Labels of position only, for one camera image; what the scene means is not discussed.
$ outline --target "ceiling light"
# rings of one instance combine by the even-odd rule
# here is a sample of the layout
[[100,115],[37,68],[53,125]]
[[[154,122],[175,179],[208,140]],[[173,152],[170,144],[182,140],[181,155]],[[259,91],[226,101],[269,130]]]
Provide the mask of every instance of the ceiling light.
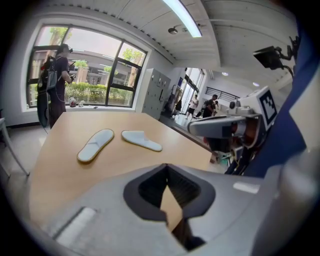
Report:
[[193,38],[202,37],[201,31],[198,28],[197,23],[192,18],[187,8],[182,4],[180,0],[162,0],[162,1],[164,1],[174,11],[174,13],[179,17],[179,19],[186,26],[186,28],[188,29],[188,31],[190,32]]

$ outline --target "window frame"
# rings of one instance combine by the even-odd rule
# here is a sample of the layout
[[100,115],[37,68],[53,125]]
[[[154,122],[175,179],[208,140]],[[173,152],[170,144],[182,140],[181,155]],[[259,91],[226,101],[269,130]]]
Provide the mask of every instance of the window frame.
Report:
[[[59,45],[41,45],[41,46],[37,46],[35,45],[36,44],[36,41],[38,39],[38,36],[41,32],[41,29],[44,28],[44,27],[61,27],[61,28],[67,28],[67,30],[65,31],[64,35],[63,35],[63,38],[61,40],[61,43]],[[110,37],[110,38],[113,38],[113,39],[116,39],[116,40],[119,40],[121,43],[118,47],[118,50],[116,52],[116,55],[113,59],[113,63],[112,63],[112,66],[111,66],[111,71],[110,71],[110,75],[109,75],[109,80],[108,80],[108,84],[107,84],[107,89],[106,89],[106,93],[105,93],[105,100],[104,100],[104,104],[103,103],[100,103],[100,104],[97,104],[97,103],[84,103],[83,105],[85,106],[88,106],[88,105],[91,105],[91,106],[105,106],[105,107],[121,107],[121,108],[132,108],[133,107],[133,103],[134,103],[134,99],[135,99],[135,95],[136,95],[136,91],[137,91],[137,86],[138,86],[138,82],[139,82],[139,79],[140,79],[140,75],[141,75],[141,72],[142,72],[142,68],[145,64],[145,61],[146,61],[146,58],[147,58],[147,54],[148,52],[141,49],[140,47],[128,42],[127,40],[123,39],[123,38],[120,38],[120,37],[117,37],[117,36],[113,36],[113,35],[110,35],[108,33],[105,33],[105,32],[101,32],[99,30],[96,30],[96,29],[91,29],[91,28],[87,28],[87,27],[83,27],[83,26],[78,26],[78,25],[72,25],[72,24],[52,24],[52,23],[44,23],[41,28],[39,29],[38,31],[38,34],[36,36],[36,39],[33,43],[33,47],[32,47],[32,50],[31,50],[31,53],[30,53],[30,56],[29,56],[29,62],[28,62],[28,68],[27,68],[27,77],[26,77],[26,103],[29,105],[30,108],[36,108],[37,106],[36,105],[30,105],[30,85],[31,84],[37,84],[38,81],[39,81],[39,77],[38,78],[33,78],[33,79],[30,79],[30,74],[31,74],[31,68],[32,68],[32,61],[33,61],[33,56],[34,56],[34,53],[36,51],[45,51],[45,50],[57,50],[59,48],[59,46],[61,46],[61,44],[64,44],[65,43],[65,40],[66,40],[66,37],[70,31],[71,28],[75,28],[75,29],[81,29],[81,30],[86,30],[86,31],[90,31],[90,32],[94,32],[94,33],[98,33],[98,34],[101,34],[101,35],[104,35],[104,36],[107,36],[107,37]],[[143,62],[141,64],[141,66],[131,62],[131,61],[128,61],[124,58],[121,58],[119,57],[119,54],[120,54],[120,51],[121,51],[121,48],[123,46],[123,44],[126,43],[127,45],[139,50],[140,52],[142,52],[144,54],[144,58],[143,58]],[[130,65],[132,67],[135,67],[136,69],[138,69],[138,72],[137,72],[137,75],[135,77],[135,81],[134,81],[134,85],[133,87],[129,87],[129,86],[125,86],[125,85],[121,85],[121,84],[116,84],[116,83],[112,83],[113,81],[113,78],[114,78],[114,75],[115,75],[115,71],[116,71],[116,67],[117,67],[117,63],[118,62],[121,62],[121,63],[125,63],[127,65]],[[130,92],[133,92],[132,94],[132,99],[131,99],[131,103],[130,103],[130,106],[123,106],[123,105],[110,105],[108,104],[108,101],[109,101],[109,93],[110,93],[110,88],[116,88],[116,89],[121,89],[121,90],[125,90],[125,91],[130,91]]]

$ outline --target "black pants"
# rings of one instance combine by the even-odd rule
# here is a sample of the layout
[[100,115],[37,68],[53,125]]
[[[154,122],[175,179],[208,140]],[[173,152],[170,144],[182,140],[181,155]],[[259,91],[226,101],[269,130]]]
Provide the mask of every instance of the black pants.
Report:
[[208,118],[208,117],[211,117],[211,115],[212,115],[212,113],[210,112],[210,110],[209,110],[209,109],[205,109],[205,110],[203,111],[202,117],[203,117],[203,118]]
[[189,107],[188,112],[189,112],[191,115],[194,115],[195,109]]
[[50,128],[55,125],[58,118],[62,115],[63,112],[66,112],[66,103],[52,100],[50,107]]

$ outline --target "person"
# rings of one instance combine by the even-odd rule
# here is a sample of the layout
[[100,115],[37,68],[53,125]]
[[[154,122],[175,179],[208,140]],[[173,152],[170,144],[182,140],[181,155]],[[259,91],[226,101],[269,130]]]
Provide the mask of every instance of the person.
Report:
[[195,109],[198,107],[198,104],[199,104],[198,95],[195,95],[194,99],[190,101],[190,106],[188,108],[185,119],[188,119],[189,115],[191,114],[191,120],[192,120],[192,118],[194,117]]
[[214,94],[212,96],[212,99],[209,99],[204,103],[205,104],[205,108],[204,108],[203,114],[202,114],[203,118],[211,117],[211,115],[214,112],[214,109],[216,108],[214,102],[215,102],[215,100],[217,98],[218,98],[218,95]]
[[180,99],[178,101],[178,103],[175,105],[175,109],[174,109],[174,112],[173,112],[171,117],[173,118],[173,116],[178,116],[178,118],[179,118],[179,114],[180,114],[181,108],[182,108],[182,101]]
[[48,91],[51,98],[50,108],[50,128],[55,125],[63,112],[66,112],[65,102],[65,82],[70,84],[72,78],[69,76],[69,57],[70,50],[66,43],[59,46],[56,52],[56,76],[58,81],[54,89]]
[[219,106],[219,104],[218,104],[218,101],[217,101],[217,100],[214,102],[214,105],[215,105],[215,109],[216,109],[216,110],[219,110],[219,109],[220,109],[220,106]]
[[216,100],[213,104],[214,104],[214,110],[212,115],[215,117],[216,114],[218,113],[217,110],[219,109],[218,101]]

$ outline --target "white wall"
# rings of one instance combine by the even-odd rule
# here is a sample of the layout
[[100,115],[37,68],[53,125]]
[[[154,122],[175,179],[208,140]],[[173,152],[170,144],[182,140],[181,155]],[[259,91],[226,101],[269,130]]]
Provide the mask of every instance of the white wall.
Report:
[[[207,76],[205,84],[202,86],[201,91],[199,93],[199,105],[197,110],[199,111],[204,104],[205,100],[209,100],[212,98],[212,95],[206,94],[207,87],[217,89],[238,97],[245,97],[248,94],[252,93],[254,88],[248,88],[247,86],[242,85],[243,81],[239,80],[239,83],[235,82],[235,79],[228,79],[228,77],[219,76],[215,78],[215,80],[211,80],[210,76]],[[229,102],[223,99],[218,99],[220,105],[229,107]]]
[[[173,58],[170,59],[168,56],[164,57],[160,54],[164,51],[162,47],[156,46],[157,48],[153,48],[153,42],[149,42],[151,39],[148,36],[133,26],[103,13],[81,8],[72,8],[72,10],[82,13],[81,15],[78,13],[70,15],[68,7],[65,6],[63,9],[54,10],[55,12],[68,12],[65,14],[46,14],[45,10],[35,15],[30,14],[28,19],[23,23],[24,27],[17,33],[12,49],[8,53],[6,65],[4,65],[5,68],[1,71],[0,79],[0,103],[1,108],[3,108],[2,116],[5,117],[7,126],[38,122],[37,110],[35,108],[27,109],[26,84],[31,51],[37,34],[43,24],[73,24],[75,26],[95,29],[125,39],[147,51],[145,64],[143,65],[137,85],[133,108],[136,104],[146,69],[155,68],[168,76],[171,79],[169,90],[171,90],[173,84],[178,83],[179,77],[184,69],[174,67],[171,62]],[[99,109],[104,109],[105,111],[115,110],[112,107],[99,107]],[[132,111],[132,109],[129,108],[123,108],[122,110]],[[69,108],[67,111],[76,111],[76,109]]]

